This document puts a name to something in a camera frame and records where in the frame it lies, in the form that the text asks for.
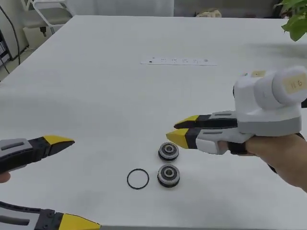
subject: printed label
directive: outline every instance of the printed label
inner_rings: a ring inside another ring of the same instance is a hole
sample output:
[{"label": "printed label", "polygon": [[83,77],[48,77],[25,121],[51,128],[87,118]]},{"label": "printed label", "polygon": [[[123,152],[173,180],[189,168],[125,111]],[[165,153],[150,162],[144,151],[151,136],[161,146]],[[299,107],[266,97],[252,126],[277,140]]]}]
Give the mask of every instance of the printed label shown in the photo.
[{"label": "printed label", "polygon": [[307,90],[307,76],[302,73],[283,80],[283,85],[288,94],[296,93],[301,90]]},{"label": "printed label", "polygon": [[251,76],[253,78],[263,78],[265,76],[266,71],[265,70],[261,70],[261,71],[254,71],[252,72]]}]

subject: black o-ring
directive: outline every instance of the black o-ring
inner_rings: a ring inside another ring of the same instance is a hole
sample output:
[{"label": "black o-ring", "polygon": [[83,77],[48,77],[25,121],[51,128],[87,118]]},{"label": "black o-ring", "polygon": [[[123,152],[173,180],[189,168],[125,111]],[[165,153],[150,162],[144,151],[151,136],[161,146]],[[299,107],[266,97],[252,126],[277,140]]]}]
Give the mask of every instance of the black o-ring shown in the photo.
[{"label": "black o-ring", "polygon": [[[147,182],[146,182],[146,184],[143,185],[142,187],[134,187],[134,186],[132,186],[132,185],[130,184],[130,182],[129,182],[129,177],[130,177],[131,173],[133,173],[133,172],[135,172],[135,171],[141,171],[141,172],[144,172],[144,173],[147,175]],[[134,189],[134,190],[140,190],[140,189],[143,189],[144,187],[146,187],[146,186],[148,185],[148,183],[149,183],[149,174],[148,174],[148,172],[147,172],[146,170],[144,170],[144,169],[134,169],[134,170],[130,171],[130,173],[128,173],[128,176],[127,176],[127,184],[129,185],[130,188],[132,188],[132,189]]]}]

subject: yellow tip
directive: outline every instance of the yellow tip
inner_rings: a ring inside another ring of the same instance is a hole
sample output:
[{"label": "yellow tip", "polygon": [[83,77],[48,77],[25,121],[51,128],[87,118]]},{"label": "yellow tip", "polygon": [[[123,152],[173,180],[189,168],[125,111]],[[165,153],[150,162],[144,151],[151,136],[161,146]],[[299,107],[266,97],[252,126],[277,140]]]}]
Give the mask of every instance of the yellow tip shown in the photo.
[{"label": "yellow tip", "polygon": [[64,214],[59,230],[99,230],[100,224],[85,218]]},{"label": "yellow tip", "polygon": [[196,121],[196,119],[199,117],[199,115],[194,115],[194,116],[190,116],[182,121],[179,121],[177,124],[175,125],[178,125],[180,123],[183,123],[183,122],[186,122],[186,121]]},{"label": "yellow tip", "polygon": [[180,147],[184,149],[188,149],[189,147],[188,147],[187,140],[185,137],[185,134],[187,133],[188,130],[189,130],[188,128],[178,129],[178,130],[168,133],[166,137],[171,142],[174,142],[176,145],[179,145]]},{"label": "yellow tip", "polygon": [[63,137],[59,137],[59,136],[43,136],[43,138],[45,138],[45,140],[50,145],[54,145],[54,144],[61,143],[61,142],[74,141],[73,139],[63,138]]}]

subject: plant leaf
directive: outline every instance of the plant leaf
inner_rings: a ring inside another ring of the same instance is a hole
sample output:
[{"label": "plant leaf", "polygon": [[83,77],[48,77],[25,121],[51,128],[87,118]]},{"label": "plant leaf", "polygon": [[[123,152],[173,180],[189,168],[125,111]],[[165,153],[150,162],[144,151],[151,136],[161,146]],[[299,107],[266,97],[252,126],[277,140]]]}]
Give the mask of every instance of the plant leaf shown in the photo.
[{"label": "plant leaf", "polygon": [[281,3],[277,4],[276,6],[284,5],[283,12],[287,11],[288,9],[294,7],[302,7],[307,5],[306,0],[283,0]]},{"label": "plant leaf", "polygon": [[299,19],[286,28],[290,32],[293,41],[298,41],[305,33],[307,33],[307,19]]},{"label": "plant leaf", "polygon": [[290,38],[297,42],[299,39],[302,38],[302,36],[307,32],[307,30],[293,30],[293,31],[290,31]]},{"label": "plant leaf", "polygon": [[291,30],[291,27],[293,26],[293,24],[295,24],[297,21],[303,20],[303,19],[305,19],[305,16],[303,16],[303,15],[299,15],[299,14],[294,15],[293,17],[291,17],[291,18],[288,20],[288,22],[287,22],[286,25],[283,25],[283,26],[282,26],[282,28],[283,28],[285,31],[289,32],[289,31]]}]

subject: chair leg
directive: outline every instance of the chair leg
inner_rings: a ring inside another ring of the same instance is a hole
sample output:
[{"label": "chair leg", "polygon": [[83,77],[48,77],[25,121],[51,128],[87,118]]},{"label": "chair leg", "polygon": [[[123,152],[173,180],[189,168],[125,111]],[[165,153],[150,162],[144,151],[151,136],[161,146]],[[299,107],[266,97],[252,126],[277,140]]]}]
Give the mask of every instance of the chair leg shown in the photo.
[{"label": "chair leg", "polygon": [[51,33],[54,35],[55,31],[53,27],[50,27]]}]

